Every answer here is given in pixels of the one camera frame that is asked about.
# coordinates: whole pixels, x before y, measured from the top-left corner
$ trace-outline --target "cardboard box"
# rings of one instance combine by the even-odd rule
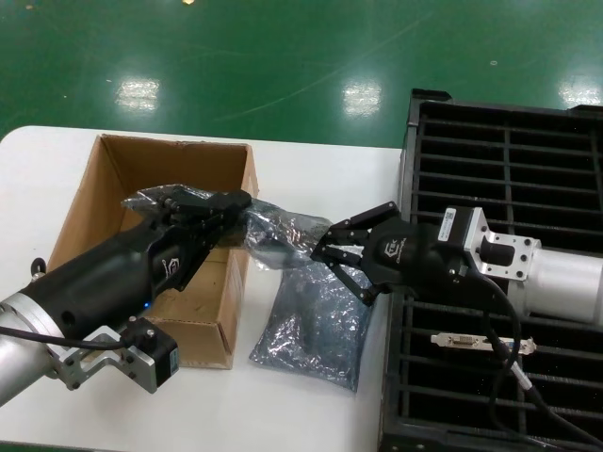
[[[141,217],[123,208],[122,200],[142,188],[166,184],[211,191],[242,188],[257,196],[252,149],[240,144],[98,137],[49,269],[138,224]],[[184,292],[161,294],[145,313],[177,341],[181,365],[232,367],[248,261],[243,250],[213,250]]]

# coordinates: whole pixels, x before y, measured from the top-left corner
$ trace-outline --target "black cable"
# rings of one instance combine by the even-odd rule
[[[490,326],[489,313],[487,311],[484,311],[484,313],[483,313],[483,324],[482,325],[484,326],[486,336],[488,337],[488,340],[492,344],[493,350],[498,355],[500,355],[502,359],[506,359],[505,365],[497,373],[497,377],[496,377],[495,383],[493,385],[492,393],[490,394],[490,399],[489,399],[489,403],[488,403],[488,408],[489,408],[488,411],[490,413],[490,417],[492,418],[492,421],[495,423],[495,425],[498,428],[509,433],[510,435],[513,435],[516,439],[520,439],[521,441],[528,442],[531,444],[537,444],[537,445],[540,445],[541,447],[555,447],[552,444],[546,444],[546,443],[534,440],[533,438],[530,438],[527,435],[524,435],[511,428],[508,428],[508,427],[504,426],[497,419],[497,415],[496,415],[497,395],[498,395],[498,392],[500,391],[500,387],[502,386],[504,378],[508,375],[509,371],[511,371],[513,364],[517,361],[517,357],[519,355],[519,348],[521,346],[521,323],[519,322],[519,316],[517,315],[517,312],[515,311],[514,307],[512,306],[511,302],[507,298],[506,294],[502,291],[502,289],[500,287],[498,287],[498,285],[495,282],[493,282],[492,280],[490,280],[489,278],[486,278],[485,276],[481,275],[480,273],[478,273],[478,274],[476,274],[476,273],[477,272],[474,272],[474,273],[468,274],[467,276],[471,276],[471,277],[483,282],[484,284],[488,284],[493,289],[494,296],[499,301],[502,301],[504,303],[504,305],[506,306],[506,309],[509,313],[509,317],[511,318],[512,325],[513,325],[513,348],[512,348],[512,351],[509,352],[509,349],[507,348],[507,346],[502,344],[502,342],[500,341],[500,338],[497,336],[495,331]],[[568,420],[564,419],[563,417],[559,416],[557,413],[553,412],[550,409],[550,407],[545,403],[545,401],[543,400],[542,396],[540,395],[540,393],[538,392],[536,387],[533,386],[533,384],[531,384],[531,381],[530,381],[530,385],[531,385],[531,387],[528,390],[525,390],[525,393],[528,396],[528,399],[536,406],[536,408],[540,412],[545,414],[547,417],[549,417],[552,421],[554,421],[561,427],[572,432],[576,437],[580,438],[585,443],[593,444],[593,445],[597,446],[598,448],[600,448],[600,450],[603,451],[603,441],[600,441],[595,436],[584,431],[583,429],[579,428],[578,426],[575,426]]]
[[[31,331],[15,330],[13,328],[0,327],[0,335],[16,337],[26,341],[40,342],[43,344],[53,344],[62,347],[83,348],[86,350],[119,350],[129,346],[122,340],[120,342],[105,343],[96,341],[78,341],[75,339],[65,339],[63,337],[47,336]]]
[[[511,372],[511,368],[513,367],[513,364],[517,361],[517,357],[519,356],[519,348],[521,347],[521,323],[519,322],[519,316],[515,312],[515,309],[513,308],[512,304],[509,301],[509,299],[507,298],[506,294],[502,291],[502,289],[500,287],[498,287],[498,284],[496,284],[490,278],[486,278],[481,273],[479,273],[478,271],[475,271],[475,270],[470,270],[467,273],[467,277],[472,278],[475,281],[477,281],[483,285],[487,285],[490,288],[490,290],[492,291],[493,296],[495,297],[497,302],[502,305],[500,307],[503,308],[505,311],[509,312],[512,328],[513,328],[513,347],[512,347],[511,353],[509,354],[509,350],[503,345],[505,347],[505,350],[507,351],[508,358],[507,358],[506,363],[497,372],[497,376],[495,377],[494,384],[492,386],[492,392],[490,393],[490,398],[488,400],[488,415],[490,416],[490,420],[499,430],[504,431],[505,433],[510,435],[512,438],[515,438],[516,440],[524,442],[524,443],[538,444],[538,445],[542,446],[543,445],[542,443],[540,443],[536,440],[533,440],[532,438],[528,437],[527,435],[524,435],[518,431],[515,431],[512,428],[505,426],[502,422],[500,422],[498,420],[498,417],[497,417],[498,393],[500,392],[500,388],[502,387],[502,384],[504,383],[505,377],[507,375],[509,375],[509,372]],[[484,317],[483,317],[484,325],[483,326],[484,326],[484,329],[486,330],[486,336],[492,343],[492,347],[496,347],[497,346],[497,342],[495,342],[496,339],[493,337],[490,337],[487,328],[485,328],[486,322],[487,322],[488,326],[490,325],[490,323],[488,321],[488,318],[489,318],[488,311],[484,310],[483,314],[484,314]]]

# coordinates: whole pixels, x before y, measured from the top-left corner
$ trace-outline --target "green floor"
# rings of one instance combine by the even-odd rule
[[[602,18],[600,0],[0,0],[0,137],[41,124],[396,148],[412,88],[600,104]]]

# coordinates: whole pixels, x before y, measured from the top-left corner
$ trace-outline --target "plastic bag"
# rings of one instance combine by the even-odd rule
[[[362,272],[348,273],[367,285]],[[324,264],[284,270],[268,325],[250,359],[355,392],[370,312]]]

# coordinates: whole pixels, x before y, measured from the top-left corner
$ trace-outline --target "black storage crate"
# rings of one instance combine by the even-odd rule
[[[544,247],[603,254],[603,110],[567,111],[460,103],[414,90],[400,205],[413,223],[439,224],[449,205],[480,206],[493,231]],[[482,334],[480,312],[394,297],[383,379],[385,451],[536,450],[497,431],[487,403],[494,354],[440,348],[440,331]],[[538,350],[520,364],[553,411],[603,438],[603,329],[528,317]],[[512,336],[495,317],[500,336]],[[497,401],[501,421],[576,450],[576,441],[526,402],[512,377]]]

